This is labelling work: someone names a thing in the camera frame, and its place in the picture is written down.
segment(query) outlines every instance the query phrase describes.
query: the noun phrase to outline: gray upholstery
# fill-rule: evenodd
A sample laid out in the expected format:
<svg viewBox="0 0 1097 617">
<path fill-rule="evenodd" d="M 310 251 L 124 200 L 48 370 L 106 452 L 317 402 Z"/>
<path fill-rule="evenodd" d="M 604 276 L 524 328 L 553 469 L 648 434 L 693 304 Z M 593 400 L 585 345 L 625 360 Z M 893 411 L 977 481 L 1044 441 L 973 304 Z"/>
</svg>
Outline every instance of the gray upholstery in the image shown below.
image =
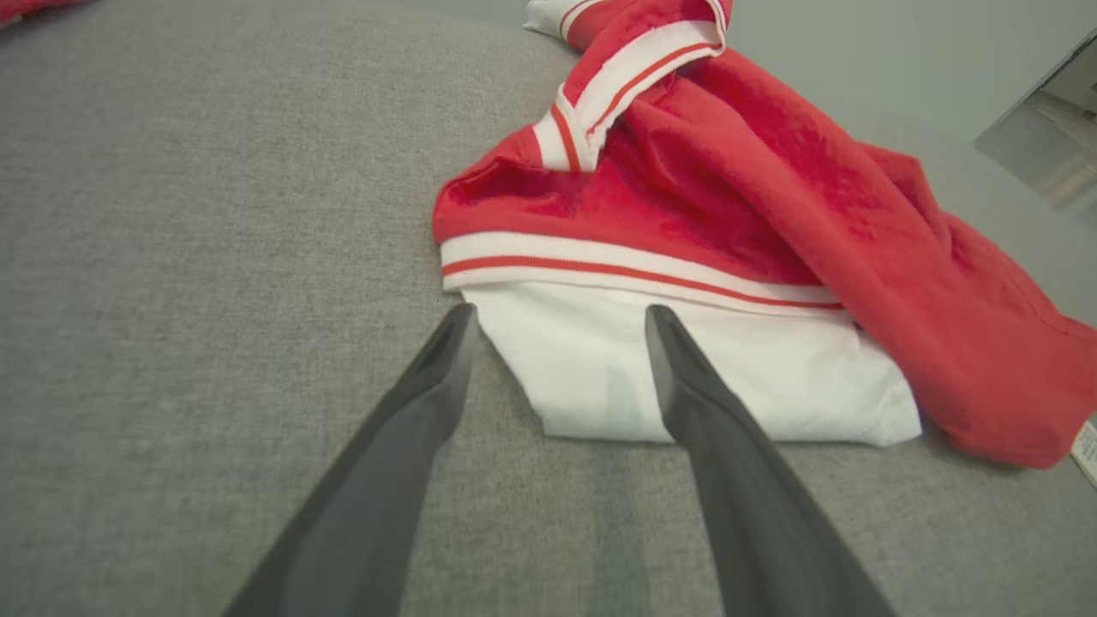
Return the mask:
<svg viewBox="0 0 1097 617">
<path fill-rule="evenodd" d="M 354 0 L 102 0 L 0 31 L 0 615 L 219 612 L 455 302 L 438 188 L 572 63 Z M 1056 279 L 1092 244 L 1004 173 L 973 184 L 973 150 L 849 120 L 1097 323 Z M 782 450 L 901 615 L 1097 604 L 1097 491 L 1070 461 L 932 434 Z M 403 612 L 720 614 L 686 456 L 544 438 L 483 345 Z"/>
</svg>

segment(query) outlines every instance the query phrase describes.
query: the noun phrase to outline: white label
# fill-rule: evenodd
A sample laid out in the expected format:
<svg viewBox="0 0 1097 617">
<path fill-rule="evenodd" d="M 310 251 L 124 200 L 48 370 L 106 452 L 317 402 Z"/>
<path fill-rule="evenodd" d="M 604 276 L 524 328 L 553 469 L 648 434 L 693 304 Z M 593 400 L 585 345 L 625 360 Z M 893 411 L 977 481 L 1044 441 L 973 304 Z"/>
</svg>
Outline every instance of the white label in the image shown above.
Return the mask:
<svg viewBox="0 0 1097 617">
<path fill-rule="evenodd" d="M 1088 422 L 1082 425 L 1082 433 L 1074 440 L 1071 456 L 1082 468 L 1083 473 L 1097 486 L 1097 428 Z"/>
</svg>

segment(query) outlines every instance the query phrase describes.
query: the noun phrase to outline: red stripe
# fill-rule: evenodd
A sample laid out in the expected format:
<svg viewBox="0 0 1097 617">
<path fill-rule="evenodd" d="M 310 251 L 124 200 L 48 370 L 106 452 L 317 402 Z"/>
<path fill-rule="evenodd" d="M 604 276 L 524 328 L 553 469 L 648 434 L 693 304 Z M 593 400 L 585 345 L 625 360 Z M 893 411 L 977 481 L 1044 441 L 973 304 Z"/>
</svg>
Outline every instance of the red stripe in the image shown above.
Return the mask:
<svg viewBox="0 0 1097 617">
<path fill-rule="evenodd" d="M 557 27 L 556 30 L 559 31 L 559 37 L 563 38 L 565 43 L 567 43 L 567 37 L 564 36 L 564 22 L 567 21 L 567 18 L 570 16 L 572 13 L 574 13 L 576 11 L 576 9 L 578 9 L 579 7 L 583 7 L 584 4 L 589 4 L 589 3 L 593 2 L 593 1 L 595 0 L 583 0 L 583 2 L 579 2 L 575 7 L 572 7 L 570 9 L 568 9 L 567 12 L 564 13 L 564 16 L 559 19 L 559 27 Z"/>
<path fill-rule="evenodd" d="M 617 108 L 618 104 L 621 103 L 621 99 L 624 99 L 625 94 L 629 93 L 629 90 L 632 90 L 633 88 L 635 88 L 637 83 L 640 83 L 641 81 L 647 79 L 647 77 L 651 76 L 653 72 L 655 72 L 655 71 L 659 70 L 660 68 L 667 66 L 668 64 L 675 61 L 676 59 L 680 58 L 681 56 L 683 56 L 686 54 L 689 54 L 690 52 L 695 52 L 698 49 L 704 49 L 706 47 L 708 48 L 712 48 L 712 49 L 719 49 L 720 45 L 711 45 L 709 43 L 698 43 L 697 45 L 690 45 L 689 47 L 682 47 L 681 49 L 678 49 L 677 52 L 668 55 L 667 57 L 663 58 L 661 60 L 659 60 L 659 61 L 655 63 L 654 65 L 652 65 L 652 66 L 647 67 L 646 69 L 644 69 L 643 72 L 641 72 L 640 75 L 637 75 L 636 77 L 634 77 L 631 81 L 629 81 L 629 83 L 625 83 L 623 88 L 621 88 L 620 90 L 618 90 L 618 93 L 613 96 L 613 100 L 610 101 L 610 105 L 608 108 L 606 108 L 606 111 L 602 113 L 602 116 L 598 119 L 598 122 L 593 123 L 590 126 L 589 131 L 587 131 L 587 135 L 589 135 L 589 134 L 591 134 L 591 133 L 595 132 L 595 128 L 597 128 L 598 125 L 601 124 L 613 112 L 613 109 Z"/>
<path fill-rule="evenodd" d="M 591 263 L 588 261 L 573 261 L 569 259 L 550 259 L 545 257 L 525 257 L 521 255 L 510 255 L 500 257 L 479 257 L 476 259 L 465 259 L 463 261 L 457 261 L 444 266 L 442 268 L 442 276 L 449 277 L 452 274 L 456 274 L 459 272 L 467 272 L 468 270 L 480 270 L 484 268 L 507 268 L 507 267 L 545 268 L 550 270 L 570 270 L 574 272 L 591 272 L 596 274 L 617 274 L 620 277 L 630 277 L 633 279 L 641 279 L 656 283 L 666 283 L 670 285 L 695 289 L 699 291 L 706 291 L 709 293 L 715 293 L 726 298 L 734 298 L 736 300 L 754 302 L 756 304 L 769 304 L 773 306 L 796 306 L 801 308 L 832 308 L 832 310 L 842 308 L 842 305 L 838 302 L 795 302 L 791 300 L 774 300 L 770 298 L 758 298 L 755 295 L 747 295 L 745 293 L 732 291 L 730 289 L 724 289 L 716 285 L 710 285 L 708 283 L 691 281 L 689 279 L 679 279 L 678 277 L 659 274 L 658 272 L 648 272 L 645 270 L 636 270 L 634 268 L 625 268 L 622 266 L 610 266 L 608 263 Z"/>
<path fill-rule="evenodd" d="M 555 104 L 552 106 L 552 119 L 556 121 L 556 130 L 559 131 L 559 138 L 564 142 L 564 152 L 567 153 L 567 168 L 572 171 L 579 170 L 579 154 L 575 152 L 575 141 L 572 138 L 572 130 L 564 120 L 564 113 Z"/>
</svg>

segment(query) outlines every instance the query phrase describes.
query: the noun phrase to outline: clothing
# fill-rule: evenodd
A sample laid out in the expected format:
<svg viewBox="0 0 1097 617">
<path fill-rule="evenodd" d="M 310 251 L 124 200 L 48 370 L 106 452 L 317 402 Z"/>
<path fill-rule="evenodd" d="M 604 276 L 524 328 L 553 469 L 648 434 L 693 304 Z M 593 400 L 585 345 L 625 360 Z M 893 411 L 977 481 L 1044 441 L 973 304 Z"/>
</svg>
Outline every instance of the clothing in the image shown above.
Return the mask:
<svg viewBox="0 0 1097 617">
<path fill-rule="evenodd" d="M 446 289 L 563 283 L 730 319 L 856 322 L 957 447 L 1040 468 L 1065 456 L 1097 410 L 1097 333 L 941 212 L 917 160 L 855 142 L 725 49 L 716 0 L 545 1 L 530 15 L 584 55 L 541 122 L 442 189 Z M 780 378 L 808 379 L 764 379 Z"/>
</svg>

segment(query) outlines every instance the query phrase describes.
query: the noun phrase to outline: red jacket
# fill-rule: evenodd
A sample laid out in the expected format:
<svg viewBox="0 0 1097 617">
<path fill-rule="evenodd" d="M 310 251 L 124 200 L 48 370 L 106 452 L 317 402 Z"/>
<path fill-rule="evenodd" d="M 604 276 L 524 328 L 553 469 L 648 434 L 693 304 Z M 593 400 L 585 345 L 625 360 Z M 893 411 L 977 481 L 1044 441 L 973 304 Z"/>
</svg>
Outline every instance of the red jacket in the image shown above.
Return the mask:
<svg viewBox="0 0 1097 617">
<path fill-rule="evenodd" d="M 958 448 L 1036 468 L 1068 452 L 1097 411 L 1097 333 L 942 212 L 916 159 L 853 141 L 726 49 L 724 2 L 550 0 L 531 15 L 584 55 L 544 119 L 442 189 L 446 288 L 844 308 Z"/>
</svg>

